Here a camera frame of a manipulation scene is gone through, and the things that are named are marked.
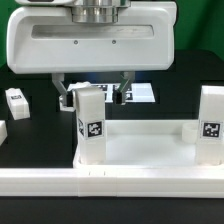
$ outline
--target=white cube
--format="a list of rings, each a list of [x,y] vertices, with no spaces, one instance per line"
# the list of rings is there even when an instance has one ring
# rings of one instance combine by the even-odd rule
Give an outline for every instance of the white cube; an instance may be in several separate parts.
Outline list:
[[[27,100],[20,89],[8,89],[5,91],[6,99],[12,116],[15,120],[30,117],[30,110]]]
[[[75,90],[78,146],[83,164],[106,159],[105,96],[98,87]]]

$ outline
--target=white plastic block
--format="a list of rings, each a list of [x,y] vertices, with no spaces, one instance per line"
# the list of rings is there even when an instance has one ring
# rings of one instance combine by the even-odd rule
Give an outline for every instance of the white plastic block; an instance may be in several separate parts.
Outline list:
[[[11,88],[6,90],[5,93],[13,118],[15,120],[29,118],[29,105],[21,90]]]
[[[103,162],[106,158],[104,93],[98,87],[75,90],[78,145],[83,164]]]
[[[196,144],[198,164],[219,165],[223,161],[224,87],[202,86],[199,131]]]
[[[7,137],[7,130],[5,121],[0,121],[0,145],[4,142]]]
[[[186,122],[182,126],[182,140],[188,144],[195,144],[198,135],[198,121]]]

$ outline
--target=small white box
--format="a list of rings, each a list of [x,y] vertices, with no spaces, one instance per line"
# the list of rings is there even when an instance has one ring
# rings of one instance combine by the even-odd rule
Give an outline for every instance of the small white box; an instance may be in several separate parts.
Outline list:
[[[30,117],[29,105],[20,89],[8,89],[5,91],[6,99],[12,116],[15,120]]]
[[[4,142],[7,137],[7,130],[5,121],[0,121],[0,145]]]

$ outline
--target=black table surface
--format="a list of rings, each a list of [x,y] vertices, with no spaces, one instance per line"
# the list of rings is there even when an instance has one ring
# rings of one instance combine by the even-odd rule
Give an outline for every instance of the black table surface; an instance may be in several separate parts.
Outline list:
[[[78,81],[116,83],[120,74],[66,74]],[[224,86],[224,62],[209,51],[176,51],[167,71],[136,72],[150,82],[155,103],[106,104],[107,119],[197,119],[202,85]],[[5,90],[20,88],[31,118],[13,120]],[[61,112],[50,74],[15,75],[0,69],[0,120],[8,138],[0,168],[71,168],[77,144],[74,113]],[[223,199],[1,197],[0,223],[223,223]]]

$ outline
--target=label sticker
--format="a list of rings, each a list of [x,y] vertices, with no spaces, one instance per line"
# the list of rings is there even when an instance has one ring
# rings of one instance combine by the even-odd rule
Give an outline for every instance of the label sticker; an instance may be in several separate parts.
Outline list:
[[[22,97],[20,95],[17,96],[11,96],[12,100],[18,100],[21,99]]]
[[[203,139],[222,140],[223,138],[223,123],[201,121],[200,137]]]
[[[102,137],[103,136],[104,121],[96,121],[87,123],[87,138]]]
[[[79,127],[79,132],[84,136],[84,126],[80,119],[78,119],[78,127]]]

